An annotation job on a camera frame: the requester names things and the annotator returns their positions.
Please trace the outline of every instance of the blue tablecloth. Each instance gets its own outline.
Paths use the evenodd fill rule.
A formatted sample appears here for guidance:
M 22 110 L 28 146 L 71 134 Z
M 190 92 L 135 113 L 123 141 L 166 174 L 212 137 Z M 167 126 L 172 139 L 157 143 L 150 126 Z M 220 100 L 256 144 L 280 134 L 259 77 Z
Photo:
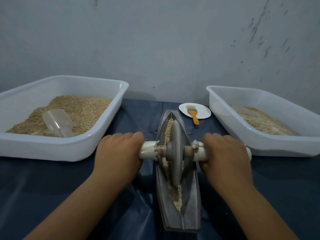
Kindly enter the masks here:
M 123 99 L 106 135 L 142 131 L 154 141 L 165 109 L 178 103 Z M 199 127 L 182 115 L 190 140 L 205 133 L 227 134 L 212 115 Z M 91 174 L 93 153 L 79 162 L 0 157 L 0 239 L 22 239 Z M 154 163 L 145 160 L 89 239 L 245 239 L 225 202 L 199 171 L 202 229 L 198 234 L 163 229 L 156 195 Z M 320 238 L 320 157 L 253 157 L 256 188 L 300 239 Z

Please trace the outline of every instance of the grain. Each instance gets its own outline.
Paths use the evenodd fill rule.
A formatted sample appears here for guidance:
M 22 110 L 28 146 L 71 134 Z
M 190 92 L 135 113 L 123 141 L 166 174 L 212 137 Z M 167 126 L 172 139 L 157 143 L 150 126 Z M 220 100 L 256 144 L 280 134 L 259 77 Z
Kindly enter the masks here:
M 111 101 L 111 98 L 104 97 L 57 96 L 47 106 L 36 108 L 25 121 L 14 125 L 7 133 L 57 137 L 44 133 L 47 126 L 43 121 L 42 113 L 50 109 L 63 109 L 75 123 L 72 131 L 78 136 L 94 126 Z
M 174 121 L 173 119 L 170 119 L 168 121 L 168 125 L 167 125 L 167 128 L 165 130 L 165 135 L 164 135 L 164 144 L 165 145 L 167 144 L 168 141 L 170 141 L 170 129 L 171 129 L 171 125 L 172 125 L 173 121 Z M 164 166 L 166 178 L 168 179 L 168 188 L 170 191 L 171 199 L 172 199 L 173 204 L 176 207 L 176 209 L 178 211 L 181 211 L 181 207 L 182 207 L 181 185 L 179 185 L 178 188 L 176 188 L 172 184 L 169 163 L 165 157 L 162 158 L 162 161 L 163 161 L 163 166 Z
M 278 132 L 282 132 L 285 135 L 294 136 L 294 133 L 283 126 L 280 122 L 273 119 L 265 112 L 252 107 L 246 107 L 246 109 L 256 113 L 259 118 L 252 117 L 247 114 L 239 113 L 239 115 L 253 128 L 266 134 L 277 135 Z

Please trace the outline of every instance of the plastic tray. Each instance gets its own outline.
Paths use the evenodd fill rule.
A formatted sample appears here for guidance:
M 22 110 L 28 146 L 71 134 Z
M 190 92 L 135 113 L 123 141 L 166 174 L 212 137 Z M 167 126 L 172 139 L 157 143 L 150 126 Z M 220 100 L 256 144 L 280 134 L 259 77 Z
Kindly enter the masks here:
M 0 156 L 52 161 L 79 161 L 90 156 L 117 113 L 129 84 L 81 76 L 51 76 L 0 93 Z M 47 106 L 56 96 L 112 98 L 108 108 L 86 133 L 71 137 L 44 137 L 5 133 L 24 121 L 38 107 Z
M 228 133 L 256 156 L 312 157 L 320 153 L 320 116 L 272 93 L 207 86 L 210 110 Z M 269 135 L 251 127 L 231 106 L 262 110 L 299 136 Z

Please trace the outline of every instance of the plastic scoop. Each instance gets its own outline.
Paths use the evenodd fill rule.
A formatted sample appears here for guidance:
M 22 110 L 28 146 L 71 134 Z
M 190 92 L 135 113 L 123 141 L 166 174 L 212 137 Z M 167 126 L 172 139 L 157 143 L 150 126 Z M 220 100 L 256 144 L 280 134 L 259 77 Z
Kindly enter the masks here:
M 244 114 L 244 115 L 249 115 L 255 118 L 259 118 L 260 116 L 252 111 L 250 111 L 249 109 L 246 109 L 245 107 L 234 107 L 231 106 L 231 108 L 237 112 L 238 114 Z
M 49 129 L 49 133 L 65 138 L 75 136 L 72 132 L 74 122 L 63 109 L 51 109 L 44 112 L 42 118 Z

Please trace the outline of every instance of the white plate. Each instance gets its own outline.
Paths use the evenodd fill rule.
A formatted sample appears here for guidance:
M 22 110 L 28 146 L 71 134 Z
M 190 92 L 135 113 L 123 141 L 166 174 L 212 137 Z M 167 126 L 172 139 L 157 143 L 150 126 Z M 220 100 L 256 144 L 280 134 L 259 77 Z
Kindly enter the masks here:
M 210 115 L 211 115 L 211 110 L 202 104 L 185 103 L 185 104 L 181 104 L 179 106 L 179 109 L 186 116 L 189 116 L 192 118 L 192 116 L 190 114 L 188 114 L 187 109 L 186 109 L 186 106 L 188 106 L 188 105 L 195 106 L 195 108 L 198 111 L 198 113 L 197 113 L 198 119 L 205 119 L 205 118 L 210 117 Z

